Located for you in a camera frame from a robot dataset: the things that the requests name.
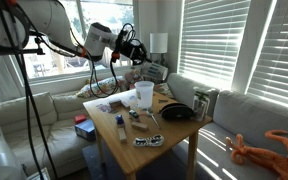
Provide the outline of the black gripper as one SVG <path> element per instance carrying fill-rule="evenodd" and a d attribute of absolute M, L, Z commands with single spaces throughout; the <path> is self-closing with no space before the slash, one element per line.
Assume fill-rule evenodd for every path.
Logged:
<path fill-rule="evenodd" d="M 134 44 L 132 41 L 124 41 L 120 53 L 129 58 L 133 65 L 152 63 L 152 60 L 147 57 L 147 50 L 144 44 L 141 42 Z"/>

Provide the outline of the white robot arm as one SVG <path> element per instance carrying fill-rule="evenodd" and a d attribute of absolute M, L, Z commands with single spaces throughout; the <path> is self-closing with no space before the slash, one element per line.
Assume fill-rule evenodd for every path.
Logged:
<path fill-rule="evenodd" d="M 115 34 L 98 22 L 90 26 L 84 44 L 74 44 L 69 18 L 58 0 L 0 0 L 0 55 L 25 47 L 32 35 L 44 35 L 56 47 L 93 62 L 102 59 L 106 48 L 112 50 L 113 61 L 122 55 L 135 65 L 148 60 L 144 45 L 128 39 L 125 30 Z"/>

